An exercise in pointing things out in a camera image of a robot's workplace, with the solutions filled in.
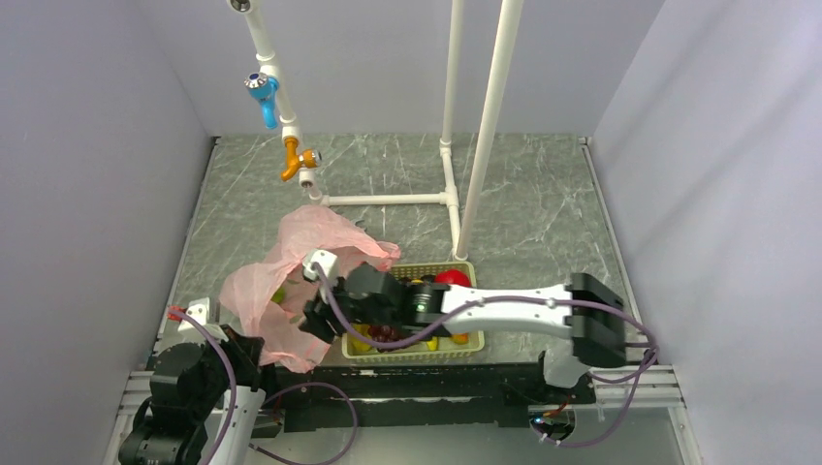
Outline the pink plastic bag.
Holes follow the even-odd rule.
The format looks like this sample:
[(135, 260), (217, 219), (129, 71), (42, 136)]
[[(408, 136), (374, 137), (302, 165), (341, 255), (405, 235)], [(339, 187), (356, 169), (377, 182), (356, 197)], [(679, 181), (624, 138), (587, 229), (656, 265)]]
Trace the pink plastic bag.
[[(266, 257), (233, 272), (219, 294), (222, 307), (238, 317), (242, 334), (264, 339), (261, 366), (278, 364), (306, 373), (329, 350), (329, 344), (298, 328), (305, 303), (318, 291), (317, 284), (302, 276), (303, 258), (314, 249), (336, 254), (341, 276), (363, 262), (387, 271), (401, 255), (398, 245), (374, 239), (325, 206), (304, 205), (285, 215)], [(276, 304), (270, 298), (279, 288), (286, 296)]]

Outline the red fake tomato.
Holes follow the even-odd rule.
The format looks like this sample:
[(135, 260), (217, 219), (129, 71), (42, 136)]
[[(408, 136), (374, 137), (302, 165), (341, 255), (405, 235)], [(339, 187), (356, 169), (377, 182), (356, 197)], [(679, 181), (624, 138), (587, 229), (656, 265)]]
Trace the red fake tomato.
[(447, 269), (435, 275), (434, 282), (439, 284), (457, 285), (470, 288), (472, 281), (470, 277), (458, 269)]

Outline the dark red fake grapes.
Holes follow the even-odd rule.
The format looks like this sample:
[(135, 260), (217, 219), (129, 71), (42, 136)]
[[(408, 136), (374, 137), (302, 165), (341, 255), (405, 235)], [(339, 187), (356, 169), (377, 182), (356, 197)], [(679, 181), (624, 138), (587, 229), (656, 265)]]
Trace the dark red fake grapes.
[(370, 325), (366, 334), (380, 343), (395, 342), (401, 338), (400, 331), (390, 325)]

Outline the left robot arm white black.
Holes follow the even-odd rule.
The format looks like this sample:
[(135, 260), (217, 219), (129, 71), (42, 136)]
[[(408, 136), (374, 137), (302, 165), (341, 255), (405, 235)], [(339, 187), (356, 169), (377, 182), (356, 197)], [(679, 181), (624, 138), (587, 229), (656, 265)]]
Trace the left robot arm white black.
[(121, 464), (240, 464), (262, 407), (279, 390), (277, 378), (259, 366), (265, 341), (222, 325), (222, 358), (207, 342), (183, 342), (157, 357), (150, 395), (118, 451)]

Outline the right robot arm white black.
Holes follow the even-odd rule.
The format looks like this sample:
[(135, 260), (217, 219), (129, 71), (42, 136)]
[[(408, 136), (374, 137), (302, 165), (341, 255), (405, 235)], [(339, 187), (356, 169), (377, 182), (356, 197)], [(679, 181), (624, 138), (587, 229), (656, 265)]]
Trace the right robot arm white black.
[(331, 279), (308, 268), (318, 283), (303, 307), (299, 329), (331, 343), (356, 324), (389, 326), (402, 334), (378, 348), (399, 349), (476, 331), (527, 332), (565, 341), (534, 376), (540, 398), (556, 402), (591, 368), (626, 363), (626, 315), (622, 298), (587, 273), (560, 285), (529, 290), (487, 290), (457, 284), (401, 281), (363, 263), (347, 277)]

